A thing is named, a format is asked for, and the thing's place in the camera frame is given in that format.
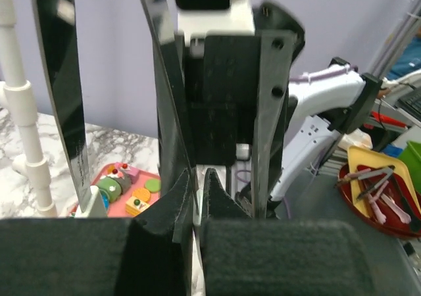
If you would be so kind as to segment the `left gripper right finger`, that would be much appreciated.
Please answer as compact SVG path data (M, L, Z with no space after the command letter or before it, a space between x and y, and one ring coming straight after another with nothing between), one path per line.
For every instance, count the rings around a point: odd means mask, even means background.
M208 170L201 236L207 295L410 295L400 242L358 220L334 183L303 172L289 190L291 220L253 220Z

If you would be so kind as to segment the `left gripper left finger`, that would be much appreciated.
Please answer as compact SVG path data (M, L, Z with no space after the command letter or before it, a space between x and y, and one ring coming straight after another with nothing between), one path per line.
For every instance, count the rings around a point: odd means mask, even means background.
M134 218L1 221L2 295L189 295L190 179Z

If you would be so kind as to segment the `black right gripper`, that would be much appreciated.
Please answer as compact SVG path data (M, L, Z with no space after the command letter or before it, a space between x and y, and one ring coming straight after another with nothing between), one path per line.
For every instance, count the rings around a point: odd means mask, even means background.
M254 32L212 29L186 40L170 30L157 36L159 173L163 193L181 175L195 190L197 165L229 168L237 145L248 144L248 213L265 217L281 174L289 69L305 44L305 31L271 1L247 14Z

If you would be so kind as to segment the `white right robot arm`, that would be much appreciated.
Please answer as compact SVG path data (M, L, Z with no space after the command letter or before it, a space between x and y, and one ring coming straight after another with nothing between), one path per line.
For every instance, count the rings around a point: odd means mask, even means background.
M149 11L161 196L167 199L183 180L181 197L195 201L196 168L230 169L244 144L251 148L251 181L236 201L246 215L267 217L304 168L366 119L380 81L340 59L291 78L305 44L299 21L271 1L238 13L251 28L216 18L186 41L173 30L165 3Z

